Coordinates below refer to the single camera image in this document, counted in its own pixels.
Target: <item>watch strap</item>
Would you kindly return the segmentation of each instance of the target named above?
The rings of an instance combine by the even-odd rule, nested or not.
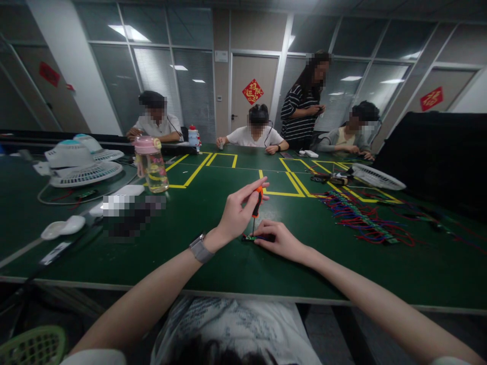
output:
[[[193,242],[189,245],[191,252],[193,252],[194,257],[200,261],[202,264],[206,264],[208,261],[215,256],[214,253],[211,253],[206,249],[203,244],[203,239],[205,238],[206,233],[202,232],[198,237],[194,239]]]

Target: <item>pink bottle cap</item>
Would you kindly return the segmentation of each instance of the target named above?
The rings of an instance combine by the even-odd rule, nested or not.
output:
[[[161,150],[161,141],[151,136],[139,136],[132,144],[139,155],[149,155]]]

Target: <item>person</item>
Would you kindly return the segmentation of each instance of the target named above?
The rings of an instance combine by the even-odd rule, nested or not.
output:
[[[255,104],[249,110],[248,126],[235,129],[226,137],[217,138],[217,146],[231,143],[248,147],[261,147],[270,155],[285,151],[288,143],[272,127],[269,127],[269,112],[265,104]]]
[[[294,150],[309,150],[316,118],[325,111],[320,104],[330,55],[317,52],[284,99],[281,109],[282,136]]]
[[[166,105],[161,94],[146,90],[140,94],[138,101],[145,111],[127,132],[127,138],[131,142],[142,133],[158,138],[161,143],[183,140],[181,123],[175,115],[165,112]]]
[[[255,190],[268,186],[265,176],[230,194],[219,224],[203,238],[203,248],[218,254],[239,237],[258,203]],[[322,275],[418,363],[486,364],[390,291],[301,243],[283,223],[263,220],[255,236],[262,237],[255,240],[262,249]],[[62,365],[125,364],[121,351],[139,341],[171,305],[151,364],[320,364],[295,304],[199,297],[176,300],[203,265],[197,256],[187,248],[146,276],[96,321]]]
[[[363,155],[366,160],[374,160],[370,145],[365,140],[361,129],[367,122],[379,120],[379,109],[369,101],[355,105],[350,112],[349,120],[340,128],[324,133],[315,148],[320,152],[337,152],[339,154]]]

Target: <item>black and white striped shirt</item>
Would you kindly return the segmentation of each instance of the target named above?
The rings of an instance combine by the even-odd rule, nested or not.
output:
[[[307,137],[311,138],[317,116],[291,118],[291,115],[294,114],[296,109],[306,109],[312,105],[318,105],[319,102],[319,100],[316,100],[313,97],[311,92],[308,92],[306,99],[302,98],[300,85],[294,85],[291,90],[289,90],[281,110],[281,120],[283,122],[281,135],[286,141]]]

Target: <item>small fan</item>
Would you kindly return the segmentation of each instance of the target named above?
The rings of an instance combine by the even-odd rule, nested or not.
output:
[[[90,150],[75,140],[65,140],[44,153],[49,167],[49,184],[56,188],[72,188],[108,179],[123,171],[113,161],[94,160]]]
[[[396,178],[372,167],[355,163],[352,165],[352,170],[354,171],[352,173],[353,176],[358,177],[376,188],[390,190],[402,190],[406,188],[406,185]]]
[[[95,161],[113,161],[124,156],[122,151],[101,148],[98,141],[88,134],[80,133],[75,135],[73,139],[84,144]]]

